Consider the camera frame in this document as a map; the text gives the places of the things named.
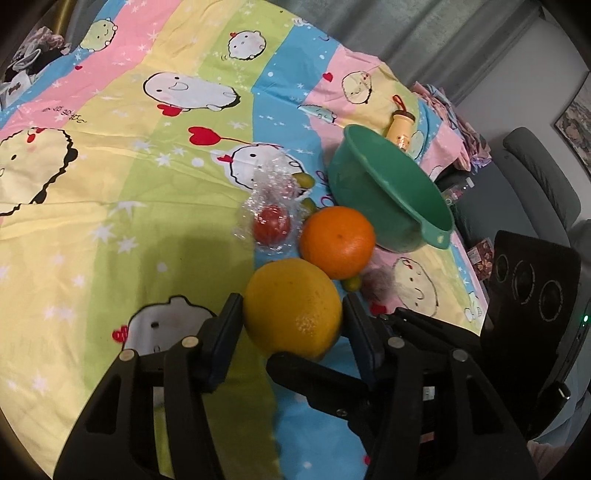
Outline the pile of pink clothes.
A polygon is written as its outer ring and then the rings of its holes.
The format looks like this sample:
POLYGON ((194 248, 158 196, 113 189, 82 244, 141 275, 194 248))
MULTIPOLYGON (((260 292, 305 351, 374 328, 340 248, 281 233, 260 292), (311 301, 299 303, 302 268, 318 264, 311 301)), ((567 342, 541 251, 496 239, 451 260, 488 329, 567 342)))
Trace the pile of pink clothes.
POLYGON ((431 141, 433 153, 451 159, 459 170, 478 172, 492 162, 491 148, 484 137, 456 111, 455 105, 442 88, 416 82, 411 91, 420 98, 441 121, 436 137, 431 141))

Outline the large yellow grapefruit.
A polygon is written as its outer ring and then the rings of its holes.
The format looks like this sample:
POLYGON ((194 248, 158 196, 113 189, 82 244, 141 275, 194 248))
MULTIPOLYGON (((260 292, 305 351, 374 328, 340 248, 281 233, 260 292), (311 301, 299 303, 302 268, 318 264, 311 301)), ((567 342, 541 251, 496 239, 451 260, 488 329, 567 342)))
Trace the large yellow grapefruit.
POLYGON ((266 357, 279 352, 320 361, 341 335, 342 301, 331 279, 300 258, 253 273, 243 294, 245 329, 266 357))

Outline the small green fruit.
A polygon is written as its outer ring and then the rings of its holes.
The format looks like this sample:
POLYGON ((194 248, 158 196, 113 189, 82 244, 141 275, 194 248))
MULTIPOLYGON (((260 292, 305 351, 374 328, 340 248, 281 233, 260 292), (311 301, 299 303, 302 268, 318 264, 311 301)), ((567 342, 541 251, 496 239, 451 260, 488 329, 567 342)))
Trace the small green fruit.
POLYGON ((305 172, 294 173, 293 177, 297 181, 297 185, 300 186, 301 189, 310 190, 312 187, 315 186, 314 177, 308 173, 305 173, 305 172))

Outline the orange fruit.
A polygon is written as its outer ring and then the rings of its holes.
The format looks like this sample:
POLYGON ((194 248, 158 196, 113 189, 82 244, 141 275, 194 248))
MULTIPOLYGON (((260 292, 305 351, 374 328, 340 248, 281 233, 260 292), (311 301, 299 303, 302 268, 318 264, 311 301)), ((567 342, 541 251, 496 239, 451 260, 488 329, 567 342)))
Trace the orange fruit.
POLYGON ((332 280, 346 280, 368 265, 376 242, 375 229, 362 213, 332 206, 304 222, 298 251, 332 280))

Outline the plastic red fruit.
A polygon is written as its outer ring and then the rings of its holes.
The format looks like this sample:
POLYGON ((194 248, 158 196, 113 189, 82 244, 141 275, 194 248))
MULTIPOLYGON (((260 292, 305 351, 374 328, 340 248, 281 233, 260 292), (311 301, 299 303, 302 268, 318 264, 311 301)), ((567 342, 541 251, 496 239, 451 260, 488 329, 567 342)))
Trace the plastic red fruit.
POLYGON ((294 245, 301 227, 301 193, 287 157, 275 155, 253 168, 249 197, 238 208, 235 237, 266 254, 294 245))

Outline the colourful cartoon striped bedsheet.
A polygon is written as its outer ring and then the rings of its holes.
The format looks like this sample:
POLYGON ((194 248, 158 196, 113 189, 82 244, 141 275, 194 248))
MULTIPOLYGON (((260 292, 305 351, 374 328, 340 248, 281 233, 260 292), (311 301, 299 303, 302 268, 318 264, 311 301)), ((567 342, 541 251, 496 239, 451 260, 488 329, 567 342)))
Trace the colourful cartoon striped bedsheet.
POLYGON ((325 163, 399 95, 431 175, 441 121, 380 58, 266 1, 109 1, 104 41, 49 65, 1 115, 1 408, 52 474, 142 307, 221 310, 263 255, 235 237, 245 154, 283 150, 335 202, 325 163))

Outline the grey yellow curtain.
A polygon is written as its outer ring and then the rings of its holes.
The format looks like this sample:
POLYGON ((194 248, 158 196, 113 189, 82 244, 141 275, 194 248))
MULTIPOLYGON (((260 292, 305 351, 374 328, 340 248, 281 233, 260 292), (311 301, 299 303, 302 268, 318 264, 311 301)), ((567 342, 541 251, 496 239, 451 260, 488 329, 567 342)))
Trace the grey yellow curtain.
POLYGON ((277 1, 343 46, 375 55, 407 86, 461 103, 540 15, 537 1, 277 1))

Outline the green plastic bowl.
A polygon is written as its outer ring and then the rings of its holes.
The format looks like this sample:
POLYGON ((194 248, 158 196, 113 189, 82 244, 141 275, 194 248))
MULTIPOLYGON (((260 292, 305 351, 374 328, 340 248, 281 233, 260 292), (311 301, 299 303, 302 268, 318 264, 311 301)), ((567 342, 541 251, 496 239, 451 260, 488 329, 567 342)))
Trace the green plastic bowl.
POLYGON ((446 250, 454 219, 438 187, 415 161, 369 128, 351 124, 328 166, 329 190, 359 211, 376 242, 393 252, 430 245, 446 250))

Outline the yellow cartoon bear bottle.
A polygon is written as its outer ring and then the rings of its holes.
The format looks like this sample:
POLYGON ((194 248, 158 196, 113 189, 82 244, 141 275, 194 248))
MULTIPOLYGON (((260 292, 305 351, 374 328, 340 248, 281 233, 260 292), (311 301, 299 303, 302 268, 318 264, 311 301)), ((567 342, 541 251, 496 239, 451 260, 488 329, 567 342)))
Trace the yellow cartoon bear bottle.
POLYGON ((399 149, 407 152, 410 146, 415 128, 415 116, 407 109, 403 99, 399 95, 393 96, 394 109, 391 125, 386 138, 399 149))

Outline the grey sofa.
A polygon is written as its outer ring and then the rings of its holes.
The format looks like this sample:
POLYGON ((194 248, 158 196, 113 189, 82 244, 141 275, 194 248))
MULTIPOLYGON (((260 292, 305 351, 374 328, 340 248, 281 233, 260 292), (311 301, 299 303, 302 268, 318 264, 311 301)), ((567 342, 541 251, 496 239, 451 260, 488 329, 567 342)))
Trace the grey sofa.
POLYGON ((436 184, 444 191, 471 180, 452 205, 467 249, 504 230, 571 247, 590 259, 590 222, 577 221, 581 202, 554 158, 525 127, 510 132, 475 173, 449 167, 436 184))

